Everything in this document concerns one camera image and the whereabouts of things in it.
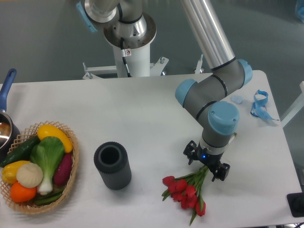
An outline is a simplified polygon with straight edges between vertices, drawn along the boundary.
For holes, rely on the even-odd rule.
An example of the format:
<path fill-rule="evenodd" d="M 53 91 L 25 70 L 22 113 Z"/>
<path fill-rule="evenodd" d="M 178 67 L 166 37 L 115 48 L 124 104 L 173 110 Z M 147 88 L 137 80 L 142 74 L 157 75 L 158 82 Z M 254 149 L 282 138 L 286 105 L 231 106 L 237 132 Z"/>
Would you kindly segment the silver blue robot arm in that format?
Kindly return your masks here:
<path fill-rule="evenodd" d="M 181 6 L 212 74 L 201 82 L 187 79 L 178 85 L 175 98 L 202 126 L 199 143 L 184 150 L 189 162 L 200 161 L 223 181 L 230 166 L 220 159 L 237 128 L 239 112 L 224 98 L 252 78 L 251 66 L 236 59 L 209 0 L 183 0 Z M 150 43 L 156 35 L 154 20 L 143 12 L 140 0 L 79 0 L 76 7 L 91 32 L 96 24 L 112 45 L 118 77 L 151 76 Z"/>

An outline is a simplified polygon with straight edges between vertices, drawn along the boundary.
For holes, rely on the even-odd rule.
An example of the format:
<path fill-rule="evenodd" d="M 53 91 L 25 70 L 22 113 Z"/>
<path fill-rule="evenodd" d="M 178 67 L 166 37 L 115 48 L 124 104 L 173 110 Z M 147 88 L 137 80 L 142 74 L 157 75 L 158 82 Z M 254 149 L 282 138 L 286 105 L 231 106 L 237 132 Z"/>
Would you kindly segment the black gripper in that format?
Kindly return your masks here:
<path fill-rule="evenodd" d="M 227 163 L 220 163 L 220 159 L 223 155 L 211 154 L 211 151 L 206 147 L 197 147 L 196 143 L 191 140 L 185 147 L 183 154 L 188 158 L 188 165 L 191 165 L 193 161 L 200 161 L 206 165 L 213 174 L 212 182 L 217 180 L 224 181 L 228 176 L 230 165 Z"/>

